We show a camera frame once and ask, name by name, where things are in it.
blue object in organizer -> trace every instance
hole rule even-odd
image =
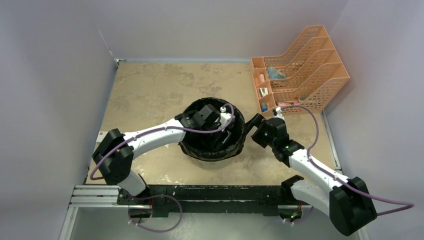
[[[268,78],[270,80],[286,78],[286,75],[284,75],[284,73],[282,73],[281,71],[279,71],[277,68],[273,66],[268,67],[266,71],[268,73]]]

black trash bag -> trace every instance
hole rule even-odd
[[[192,110],[200,111],[207,104],[211,104],[217,110],[219,110],[220,107],[227,103],[229,102],[223,99],[205,97],[191,103],[190,106],[188,106],[184,110],[184,113],[187,113],[188,111]],[[234,123],[234,126],[229,130],[231,132],[231,136],[229,137],[227,144],[224,146],[225,149],[221,149],[218,151],[210,151],[205,146],[203,146],[201,141],[199,141],[198,139],[203,137],[202,133],[187,132],[186,134],[196,134],[196,136],[186,137],[182,142],[179,143],[182,152],[192,158],[207,162],[217,162],[240,154],[243,150],[243,144],[246,140],[245,118],[236,106],[233,105],[233,107],[235,119],[232,120],[231,124]],[[227,113],[231,111],[230,107],[228,106],[226,107],[226,109]]]

blue plastic package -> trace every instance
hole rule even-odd
[[[278,69],[272,66],[268,67],[267,73],[268,73],[268,78],[270,80],[286,78],[286,75],[284,75],[284,73],[282,73],[281,71],[279,71]]]

beige tabletop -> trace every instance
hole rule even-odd
[[[246,121],[258,112],[248,64],[121,62],[101,131],[118,128],[121,132],[133,132],[154,127],[204,97],[227,100],[240,109]],[[324,133],[320,114],[315,116],[320,133]],[[316,134],[311,116],[287,115],[285,120],[290,138],[309,147]],[[334,168],[326,134],[319,136],[312,154]],[[242,153],[220,169],[199,167],[177,144],[145,153],[133,161],[132,169],[148,184],[180,185],[279,185],[299,174],[277,161],[269,147],[263,149],[250,137],[246,138]],[[94,183],[105,182],[87,180],[87,184]]]

orange desk organizer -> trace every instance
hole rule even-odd
[[[269,79],[267,69],[274,67],[285,79]],[[272,117],[277,103],[296,103],[321,112],[349,79],[340,57],[323,25],[306,27],[281,56],[252,57],[250,72],[256,90],[257,107],[264,117]],[[261,96],[259,89],[267,88]],[[267,103],[262,112],[261,103]],[[293,107],[285,114],[304,112]]]

